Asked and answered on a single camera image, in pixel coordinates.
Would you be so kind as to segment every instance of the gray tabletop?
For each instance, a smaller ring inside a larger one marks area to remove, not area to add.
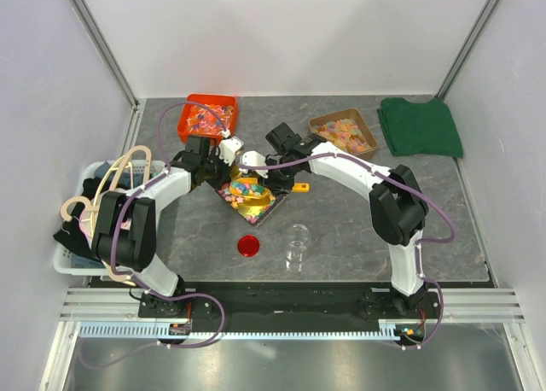
[[[310,119],[356,108],[378,141],[371,160],[383,166],[410,167],[423,192],[434,199],[455,221],[457,239],[449,244],[423,248],[423,267],[432,278],[443,281],[488,279],[454,161],[445,156],[394,157],[385,144],[376,109],[383,96],[280,96],[243,97],[238,100],[236,136],[245,150],[266,155],[273,150],[265,135],[281,122],[305,135]],[[430,96],[407,96],[424,102]],[[136,144],[149,146],[161,159],[155,140],[160,113],[179,99],[149,99]],[[183,148],[176,127],[180,108],[164,119],[161,136],[172,157]],[[297,181],[309,182],[307,194],[291,194],[258,227],[247,224],[206,184],[175,201],[162,213],[158,254],[175,272],[189,281],[378,281],[388,280],[391,266],[386,243],[374,232],[369,204],[337,182],[302,173]],[[294,224],[311,231],[311,245],[301,272],[287,271],[286,231]],[[260,250],[252,258],[237,251],[237,242],[254,234]],[[449,230],[433,211],[427,216],[425,236],[447,236]]]

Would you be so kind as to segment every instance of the clear plastic cup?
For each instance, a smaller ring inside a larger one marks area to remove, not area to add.
[[[287,230],[287,270],[301,271],[305,252],[311,244],[311,233],[303,225],[292,225]]]

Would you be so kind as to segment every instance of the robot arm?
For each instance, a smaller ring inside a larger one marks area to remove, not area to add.
[[[319,155],[325,152],[347,155],[330,142],[321,143],[316,146],[311,155]],[[385,176],[391,175],[391,170],[388,167],[377,166],[371,163],[369,163],[369,165],[374,172],[380,172]],[[381,184],[383,181],[362,166],[359,166],[350,160],[326,157],[310,160],[309,167],[311,173],[331,178],[347,188],[354,190],[367,201],[372,200],[380,205],[377,192],[374,191],[374,186]],[[423,210],[423,224],[425,214],[426,211]],[[372,217],[372,223],[375,223],[374,228],[376,231],[378,228],[385,227],[378,225],[378,222],[379,220],[377,218],[374,219],[374,217]],[[392,265],[391,284],[397,291],[405,296],[414,295],[423,284],[420,277],[421,270],[418,270],[415,259],[415,242],[422,238],[422,234],[422,228],[416,230],[406,244],[391,244],[387,242]]]
[[[171,162],[171,170],[161,180],[149,181],[131,203],[119,233],[117,270],[128,274],[129,278],[134,276],[163,296],[183,295],[183,279],[169,270],[155,253],[160,213],[203,182],[214,188],[229,182],[231,168],[242,146],[239,139],[232,137],[211,151],[210,138],[190,136],[186,149]],[[113,231],[119,213],[134,192],[107,192],[102,197],[91,252],[107,264],[110,264]]]
[[[265,159],[252,151],[242,156],[243,165],[263,166],[265,163],[272,166],[322,154],[348,155],[318,135],[301,138],[286,124],[280,124],[266,136],[266,139],[280,158]],[[415,242],[422,237],[428,206],[424,201],[374,175],[381,173],[419,190],[409,168],[399,166],[391,170],[388,167],[365,163],[371,167],[372,172],[352,160],[329,156],[285,168],[257,170],[256,173],[262,177],[262,184],[274,193],[288,193],[293,187],[295,175],[307,171],[331,178],[368,200],[374,229],[387,242],[389,248],[392,286],[405,297],[411,297],[423,286],[421,265],[417,265],[415,257]]]
[[[242,156],[241,162],[250,166],[270,166],[324,153],[347,155],[319,136],[311,135],[302,139],[286,124],[279,125],[266,139],[280,155],[278,160],[265,159],[256,152],[248,152]],[[147,187],[131,203],[125,226],[120,233],[116,251],[118,269],[128,271],[165,296],[183,294],[184,286],[183,279],[170,271],[155,253],[156,226],[160,212],[203,182],[208,182],[215,189],[229,182],[231,168],[243,146],[239,139],[232,137],[223,140],[211,152],[210,142],[205,137],[189,137],[186,149],[177,154],[168,175]],[[340,182],[367,199],[374,229],[389,247],[392,286],[405,297],[412,297],[423,286],[415,258],[415,242],[422,236],[428,206],[374,175],[381,173],[418,190],[410,169],[399,166],[391,170],[370,163],[367,165],[373,173],[354,161],[339,157],[319,157],[282,169],[256,172],[262,177],[261,183],[277,195],[288,193],[293,188],[295,175],[305,170]],[[125,193],[108,192],[102,198],[91,252],[108,264],[120,209],[132,193],[133,190]]]

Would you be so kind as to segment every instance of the blue cloth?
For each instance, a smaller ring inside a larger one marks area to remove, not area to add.
[[[104,162],[102,165],[97,167],[95,170],[95,177],[96,178],[104,178],[104,175],[106,175],[106,172],[108,172],[108,169],[110,169],[110,164],[108,162]],[[110,173],[110,176],[108,177],[108,182],[113,181],[113,177],[115,176],[116,172]],[[143,173],[133,173],[133,182],[135,187],[140,186],[142,184],[142,181],[144,180],[144,174]],[[131,174],[129,172],[123,172],[121,174],[121,178],[119,178],[118,186],[125,187],[126,189],[131,188]]]

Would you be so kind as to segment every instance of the green towel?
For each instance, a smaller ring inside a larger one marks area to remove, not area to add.
[[[387,98],[377,111],[386,144],[395,156],[415,154],[447,155],[462,158],[462,145],[450,109],[433,98],[412,103],[403,98]]]

